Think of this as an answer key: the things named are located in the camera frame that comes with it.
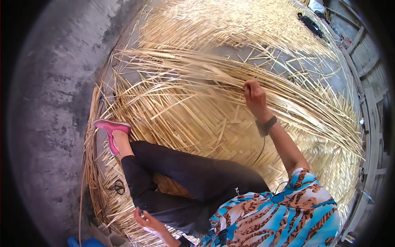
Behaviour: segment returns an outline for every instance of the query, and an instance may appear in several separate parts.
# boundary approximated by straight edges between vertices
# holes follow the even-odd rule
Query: woven bamboo mat
[[[241,90],[243,81],[254,76],[267,91],[269,108],[302,151],[320,184],[338,202],[341,221],[345,221],[361,156],[359,115],[354,112],[351,86],[343,97],[321,82],[338,71],[344,73],[347,85],[352,84],[352,78],[334,41],[329,45],[318,42],[297,21],[300,11],[295,3],[285,0],[172,0],[142,10],[147,23],[133,28],[139,32],[138,49],[128,44],[114,50],[110,57],[113,64],[92,96],[85,169],[98,222],[132,243],[164,245],[134,221],[128,189],[124,195],[111,190],[117,179],[126,181],[120,161],[108,151],[107,140],[97,142],[99,135],[92,121],[99,117],[115,116],[131,123],[131,140],[239,162],[257,171],[272,192],[281,191],[285,184],[280,184],[288,180],[285,168],[269,137],[259,155],[263,139]],[[222,45],[253,50],[239,61],[192,51]],[[259,57],[267,57],[260,65],[247,63],[254,49],[261,53]],[[277,50],[294,58],[280,63],[279,55],[274,55]],[[324,73],[325,57],[338,63],[338,69]],[[301,68],[315,64],[316,69],[298,71],[294,63]],[[286,73],[271,72],[276,64]],[[137,75],[137,81],[128,80],[131,73]],[[168,177],[156,174],[154,180],[162,192],[189,196]],[[174,236],[183,234],[168,229]]]

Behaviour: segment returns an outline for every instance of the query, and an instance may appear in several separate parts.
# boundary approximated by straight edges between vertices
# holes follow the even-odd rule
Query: woman's left hand
[[[143,211],[144,216],[141,216],[141,210],[139,207],[134,211],[134,219],[139,225],[147,232],[153,233],[162,239],[167,246],[179,246],[180,241],[173,238],[170,232],[166,229],[165,225],[155,219],[147,211]]]

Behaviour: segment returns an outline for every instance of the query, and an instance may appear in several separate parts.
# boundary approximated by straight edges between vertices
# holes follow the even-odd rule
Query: blue object
[[[75,239],[75,237],[69,237],[69,239],[67,240],[67,244],[69,245],[69,247],[79,247],[79,243]],[[96,238],[91,238],[85,242],[82,242],[81,246],[82,247],[105,247],[99,241],[97,241]]]

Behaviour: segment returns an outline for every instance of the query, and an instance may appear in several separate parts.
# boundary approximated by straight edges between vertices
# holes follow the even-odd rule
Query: black pants
[[[130,143],[135,156],[122,159],[122,167],[135,206],[164,224],[199,237],[210,229],[209,218],[239,193],[269,191],[256,172],[230,160],[192,155],[146,141]],[[196,199],[155,191],[153,173],[168,176]]]

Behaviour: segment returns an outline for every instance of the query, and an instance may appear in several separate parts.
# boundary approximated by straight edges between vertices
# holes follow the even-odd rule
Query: pink shoe
[[[129,134],[132,126],[125,122],[117,122],[114,117],[110,117],[109,119],[97,119],[93,121],[92,124],[97,128],[103,128],[106,130],[110,153],[114,156],[119,155],[119,151],[114,145],[114,137],[112,133],[114,130],[120,130]]]

